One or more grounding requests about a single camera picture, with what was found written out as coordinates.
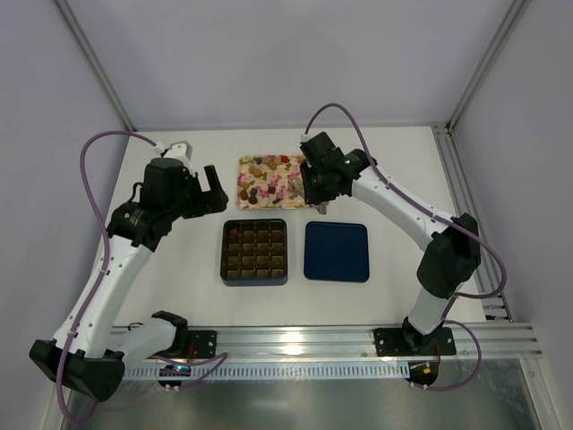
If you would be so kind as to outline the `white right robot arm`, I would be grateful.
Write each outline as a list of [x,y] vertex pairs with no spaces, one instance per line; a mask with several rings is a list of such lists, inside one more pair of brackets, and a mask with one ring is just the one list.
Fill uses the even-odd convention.
[[194,321],[204,325],[357,325],[406,323],[428,334],[480,262],[477,226],[453,217],[392,181],[346,131],[304,144],[304,188],[329,199],[308,209],[234,210],[231,219],[281,218],[287,224],[289,279],[226,287],[206,280]]

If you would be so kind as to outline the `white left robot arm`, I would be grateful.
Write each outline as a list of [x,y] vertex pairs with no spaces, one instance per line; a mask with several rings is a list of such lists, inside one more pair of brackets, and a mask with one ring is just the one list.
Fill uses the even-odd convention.
[[30,359],[53,381],[98,402],[117,390],[124,372],[156,355],[176,357],[191,341],[185,318],[157,311],[140,328],[111,339],[111,329],[129,290],[163,237],[178,219],[220,213],[228,197],[214,166],[210,186],[179,159],[155,158],[145,168],[140,197],[117,207],[104,228],[101,263],[65,322],[49,340],[35,340]]

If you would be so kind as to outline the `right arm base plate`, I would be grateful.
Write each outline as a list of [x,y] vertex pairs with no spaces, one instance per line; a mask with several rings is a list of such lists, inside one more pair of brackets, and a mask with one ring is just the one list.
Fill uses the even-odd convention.
[[457,354],[452,330],[444,326],[428,335],[405,331],[402,327],[378,328],[373,331],[373,338],[378,357],[453,357]]

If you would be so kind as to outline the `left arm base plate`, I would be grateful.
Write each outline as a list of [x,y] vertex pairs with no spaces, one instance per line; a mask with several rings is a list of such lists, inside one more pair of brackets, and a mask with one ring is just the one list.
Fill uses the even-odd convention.
[[189,330],[187,359],[213,358],[217,350],[218,333],[214,330]]

